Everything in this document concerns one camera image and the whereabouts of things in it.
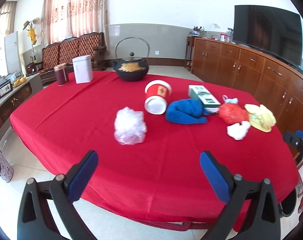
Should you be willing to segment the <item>black trash bin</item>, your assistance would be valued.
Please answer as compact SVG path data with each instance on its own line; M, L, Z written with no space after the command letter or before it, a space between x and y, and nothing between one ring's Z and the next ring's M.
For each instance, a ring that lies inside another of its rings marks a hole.
M290 217L295 210L297 191L294 188L289 195L278 204L280 217Z

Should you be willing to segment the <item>brown wooden sideboard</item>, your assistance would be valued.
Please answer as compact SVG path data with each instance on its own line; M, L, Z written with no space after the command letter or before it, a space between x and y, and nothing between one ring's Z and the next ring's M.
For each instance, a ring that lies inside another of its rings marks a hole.
M277 127L303 132L303 74L264 53L227 42L189 37L185 60L202 81L250 93L274 114Z

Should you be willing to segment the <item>white crumpled tissue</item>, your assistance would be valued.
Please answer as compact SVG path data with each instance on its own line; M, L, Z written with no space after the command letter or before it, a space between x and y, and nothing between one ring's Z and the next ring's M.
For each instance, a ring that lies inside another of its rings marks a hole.
M243 140L247 135L251 125L248 121L242 121L231 126L227 126L227 135L232 137L234 140Z

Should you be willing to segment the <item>red plastic bag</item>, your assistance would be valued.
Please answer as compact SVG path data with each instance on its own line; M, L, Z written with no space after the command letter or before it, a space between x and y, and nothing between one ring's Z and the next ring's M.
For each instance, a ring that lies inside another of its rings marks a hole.
M220 118L228 125L249 121L248 112L234 103L223 103L218 110Z

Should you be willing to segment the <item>green white small box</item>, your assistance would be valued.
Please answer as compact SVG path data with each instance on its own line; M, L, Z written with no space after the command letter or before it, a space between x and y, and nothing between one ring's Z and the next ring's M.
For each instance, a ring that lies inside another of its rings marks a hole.
M202 85L189 85L188 96L191 99L199 99L205 110L210 113L217 113L221 106L221 103L215 98L215 96Z

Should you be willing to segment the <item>black flat television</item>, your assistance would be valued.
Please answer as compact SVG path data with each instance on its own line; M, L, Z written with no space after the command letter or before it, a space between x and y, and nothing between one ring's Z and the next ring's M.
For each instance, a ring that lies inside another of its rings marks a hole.
M301 17L275 7L236 5L233 42L264 51L298 67L303 50Z

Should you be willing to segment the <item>blue cloth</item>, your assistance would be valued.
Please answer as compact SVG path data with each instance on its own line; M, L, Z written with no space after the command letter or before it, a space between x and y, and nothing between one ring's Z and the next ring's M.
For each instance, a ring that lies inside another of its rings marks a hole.
M169 104L166 120L181 125L206 124L210 115L199 99L182 99Z

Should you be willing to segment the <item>red white paper cup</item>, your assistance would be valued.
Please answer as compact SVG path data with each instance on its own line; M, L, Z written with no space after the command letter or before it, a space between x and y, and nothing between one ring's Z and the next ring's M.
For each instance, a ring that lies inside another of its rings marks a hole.
M145 110L153 115L164 114L171 91L170 84L163 80L153 80L148 83L145 87Z

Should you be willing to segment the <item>small potted plant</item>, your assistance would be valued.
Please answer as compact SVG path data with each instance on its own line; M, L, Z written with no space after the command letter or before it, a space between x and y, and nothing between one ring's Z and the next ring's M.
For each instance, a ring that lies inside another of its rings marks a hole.
M194 27L192 31L189 32L189 36L192 37L202 37L205 29L203 27Z

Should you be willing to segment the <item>red tablecloth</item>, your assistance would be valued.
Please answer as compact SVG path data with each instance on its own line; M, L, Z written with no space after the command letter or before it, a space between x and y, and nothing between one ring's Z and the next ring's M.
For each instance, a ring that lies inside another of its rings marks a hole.
M99 164L83 198L117 215L139 221L212 223L224 203L200 167L209 151L231 173L246 180L271 180L278 202L298 182L298 170L278 128L249 129L244 139L227 135L217 115L205 124L179 125L164 115L144 114L143 142L121 145L114 137L120 109L144 111L145 87L157 80L125 82L114 72L94 72L89 83L53 83L21 104L10 117L23 144L53 174L65 173L89 150Z

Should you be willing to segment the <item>dark red tea canister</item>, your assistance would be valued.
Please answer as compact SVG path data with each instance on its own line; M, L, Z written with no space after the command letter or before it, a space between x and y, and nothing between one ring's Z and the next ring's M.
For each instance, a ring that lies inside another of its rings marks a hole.
M69 82L69 76L67 72L67 64L62 63L54 67L56 81L59 86L65 85Z

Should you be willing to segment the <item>white tin canister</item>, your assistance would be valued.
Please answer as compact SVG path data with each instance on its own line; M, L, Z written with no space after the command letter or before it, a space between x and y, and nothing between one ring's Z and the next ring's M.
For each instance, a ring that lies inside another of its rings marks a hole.
M72 59L73 72L77 84L88 83L93 80L90 55L78 56Z

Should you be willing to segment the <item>black cast iron teapot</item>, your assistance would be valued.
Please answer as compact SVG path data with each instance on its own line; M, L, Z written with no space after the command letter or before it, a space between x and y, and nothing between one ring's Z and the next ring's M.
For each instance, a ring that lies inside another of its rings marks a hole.
M147 56L145 59L142 57L135 56L135 53L132 51L128 57L119 59L117 55L117 49L121 42L130 39L137 39L143 41L147 45ZM147 60L149 59L150 54L150 45L149 43L140 37L127 37L120 40L115 46L115 57L116 61L113 64L113 70L116 72L118 77L127 82L135 82L142 80L149 71L149 65Z

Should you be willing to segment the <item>wooden bench sofa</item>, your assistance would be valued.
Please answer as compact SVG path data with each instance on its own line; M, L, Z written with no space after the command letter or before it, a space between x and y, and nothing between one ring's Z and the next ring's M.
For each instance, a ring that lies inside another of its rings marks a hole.
M105 70L104 54L107 46L103 33L84 34L81 37L67 38L62 42L49 44L41 51L39 63L30 63L26 69L27 76L40 74L43 84L55 81L54 67L65 63L68 73L73 71L72 59L89 55L94 70Z

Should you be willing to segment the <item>pink patterned curtain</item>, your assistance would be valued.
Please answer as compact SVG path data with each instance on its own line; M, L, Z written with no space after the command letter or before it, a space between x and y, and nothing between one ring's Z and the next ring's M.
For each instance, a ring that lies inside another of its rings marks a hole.
M66 38L103 33L109 43L107 0L44 0L41 41L44 46Z

